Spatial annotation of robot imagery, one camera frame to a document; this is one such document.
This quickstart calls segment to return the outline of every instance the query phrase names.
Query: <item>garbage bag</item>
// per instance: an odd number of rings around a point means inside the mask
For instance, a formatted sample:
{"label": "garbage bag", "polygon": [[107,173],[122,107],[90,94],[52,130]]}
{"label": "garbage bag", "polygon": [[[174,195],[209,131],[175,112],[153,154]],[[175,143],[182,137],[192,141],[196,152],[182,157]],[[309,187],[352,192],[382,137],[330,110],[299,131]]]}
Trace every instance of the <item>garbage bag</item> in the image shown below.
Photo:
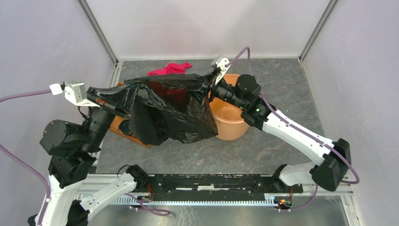
{"label": "garbage bag", "polygon": [[216,136],[204,82],[206,78],[196,74],[126,80],[124,86],[133,92],[126,99],[133,134],[147,145],[160,145],[169,137],[188,144]]}

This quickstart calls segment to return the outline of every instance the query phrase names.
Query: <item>plastic bucket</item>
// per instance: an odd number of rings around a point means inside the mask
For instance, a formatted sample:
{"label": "plastic bucket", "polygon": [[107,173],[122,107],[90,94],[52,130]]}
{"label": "plastic bucket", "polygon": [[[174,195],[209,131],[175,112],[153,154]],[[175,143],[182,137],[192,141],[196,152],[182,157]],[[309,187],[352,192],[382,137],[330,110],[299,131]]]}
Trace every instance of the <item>plastic bucket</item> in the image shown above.
{"label": "plastic bucket", "polygon": [[[235,86],[238,77],[238,74],[226,74],[224,80]],[[214,98],[209,105],[219,132],[219,135],[216,136],[217,138],[235,140],[242,137],[248,130],[248,124],[241,118],[241,109],[218,98]]]}

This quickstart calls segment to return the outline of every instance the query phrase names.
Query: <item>pink cloth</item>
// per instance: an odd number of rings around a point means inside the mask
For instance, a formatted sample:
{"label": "pink cloth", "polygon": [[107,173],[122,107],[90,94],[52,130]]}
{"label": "pink cloth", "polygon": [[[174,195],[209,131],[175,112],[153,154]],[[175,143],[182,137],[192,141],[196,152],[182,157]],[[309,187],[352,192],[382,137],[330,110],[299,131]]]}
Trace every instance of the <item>pink cloth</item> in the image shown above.
{"label": "pink cloth", "polygon": [[147,75],[152,76],[152,75],[162,75],[162,74],[184,74],[185,70],[190,67],[192,67],[190,63],[183,63],[183,64],[169,63],[164,68],[148,72]]}

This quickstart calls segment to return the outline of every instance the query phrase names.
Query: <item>white wall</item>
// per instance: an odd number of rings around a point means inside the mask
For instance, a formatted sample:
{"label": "white wall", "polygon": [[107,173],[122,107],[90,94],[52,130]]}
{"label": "white wall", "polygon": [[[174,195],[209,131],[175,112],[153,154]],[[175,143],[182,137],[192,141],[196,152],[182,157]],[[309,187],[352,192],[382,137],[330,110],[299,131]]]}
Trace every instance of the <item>white wall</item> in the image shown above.
{"label": "white wall", "polygon": [[366,226],[399,220],[398,11],[398,1],[339,1],[304,60],[326,135],[351,144]]}
{"label": "white wall", "polygon": [[296,57],[328,0],[88,0],[112,50],[126,58]]}
{"label": "white wall", "polygon": [[[112,62],[77,1],[7,0],[0,3],[0,97],[47,89],[69,78],[107,87]],[[63,95],[0,104],[0,143],[47,175],[50,157],[39,145],[53,119],[81,122]],[[0,225],[27,225],[45,190],[30,172],[0,152]]]}

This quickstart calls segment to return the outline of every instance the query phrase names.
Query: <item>purple cable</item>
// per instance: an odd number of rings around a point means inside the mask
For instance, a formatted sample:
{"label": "purple cable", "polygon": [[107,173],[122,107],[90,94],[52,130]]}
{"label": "purple cable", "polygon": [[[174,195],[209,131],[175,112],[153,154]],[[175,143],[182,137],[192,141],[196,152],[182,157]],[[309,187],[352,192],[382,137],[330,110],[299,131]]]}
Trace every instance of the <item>purple cable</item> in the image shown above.
{"label": "purple cable", "polygon": [[162,210],[162,209],[149,209],[148,207],[146,207],[144,204],[142,204],[141,202],[140,202],[140,200],[138,200],[136,197],[134,197],[133,195],[131,195],[131,194],[129,194],[129,193],[126,193],[125,195],[127,195],[127,196],[129,196],[129,197],[132,197],[134,200],[136,200],[136,202],[138,202],[139,204],[140,204],[140,206],[142,206],[143,208],[144,208],[144,210],[146,210],[146,211],[148,211],[148,212],[150,212],[150,213],[152,213],[152,214],[154,214],[154,215],[157,215],[157,216],[160,216],[160,217],[166,217],[167,215],[169,215],[170,214],[170,211],[168,211],[168,210]]}
{"label": "purple cable", "polygon": [[[248,68],[249,68],[249,73],[250,73],[250,75],[253,76],[253,74],[252,74],[252,69],[251,69],[251,63],[250,63],[250,61],[251,61],[251,60],[250,60],[250,51],[249,51],[249,47],[248,47],[248,46],[247,46],[247,47],[244,47],[244,48],[241,50],[241,52],[238,53],[238,55],[237,55],[233,60],[231,60],[230,63],[228,63],[228,64],[226,65],[226,67],[227,67],[227,66],[230,66],[231,64],[233,64],[233,63],[245,52],[245,50],[248,51]],[[271,111],[277,118],[279,118],[281,121],[283,121],[284,123],[286,123],[288,126],[294,128],[294,129],[297,130],[298,132],[300,132],[300,133],[304,134],[305,136],[307,136],[307,137],[313,139],[314,141],[316,141],[316,142],[319,143],[320,145],[323,145],[323,146],[326,147],[328,150],[330,150],[330,151],[332,151],[334,154],[336,154],[336,155],[338,156],[338,158],[340,158],[340,159],[345,163],[345,165],[352,171],[352,173],[353,173],[353,175],[355,176],[356,180],[355,180],[355,181],[346,181],[346,180],[342,180],[341,182],[346,183],[346,184],[352,184],[352,185],[358,184],[358,183],[360,182],[359,175],[357,174],[357,172],[355,171],[355,169],[352,167],[352,165],[351,165],[339,152],[337,152],[333,147],[330,147],[329,145],[324,144],[320,139],[318,139],[317,137],[312,136],[311,134],[307,133],[307,132],[304,131],[303,129],[300,129],[300,128],[298,128],[298,127],[295,126],[295,125],[289,124],[289,122],[288,122],[286,119],[284,119],[281,115],[279,115],[279,114],[271,107],[271,105],[269,104],[269,101],[266,99],[266,97],[265,97],[262,93],[261,93],[261,98],[262,98],[262,100],[265,102],[265,104],[267,105],[267,107],[270,109],[270,111]],[[309,201],[308,201],[307,203],[305,203],[305,204],[302,205],[302,206],[293,208],[293,209],[291,209],[291,211],[293,211],[293,210],[299,210],[299,209],[302,209],[303,207],[309,205],[309,204],[314,200],[314,198],[316,197],[317,189],[318,189],[318,186],[316,185],[314,194],[313,194],[313,196],[309,199]]]}
{"label": "purple cable", "polygon": [[[45,94],[45,93],[51,93],[51,90],[50,89],[46,89],[46,90],[41,90],[41,91],[20,93],[20,94],[14,94],[14,95],[2,97],[2,98],[0,98],[0,103],[3,102],[3,101],[6,101],[6,100],[15,99],[15,98],[30,97],[30,96],[35,96],[35,95],[40,95],[40,94]],[[26,164],[24,161],[20,160],[18,157],[13,155],[11,152],[9,152],[2,145],[0,145],[0,150],[2,152],[4,152],[4,154],[6,154],[8,157],[10,157],[12,160],[18,162],[21,166],[25,167],[27,170],[29,170],[31,173],[33,173],[35,176],[37,176],[40,179],[40,181],[42,181],[43,185],[46,188],[46,199],[50,198],[50,195],[51,195],[50,185],[48,184],[46,179],[38,171],[36,171],[30,165]],[[39,215],[38,225],[41,225],[41,222],[43,220],[44,213],[46,212],[47,206],[48,206],[48,202],[44,202],[43,208],[42,208],[41,213]]]}

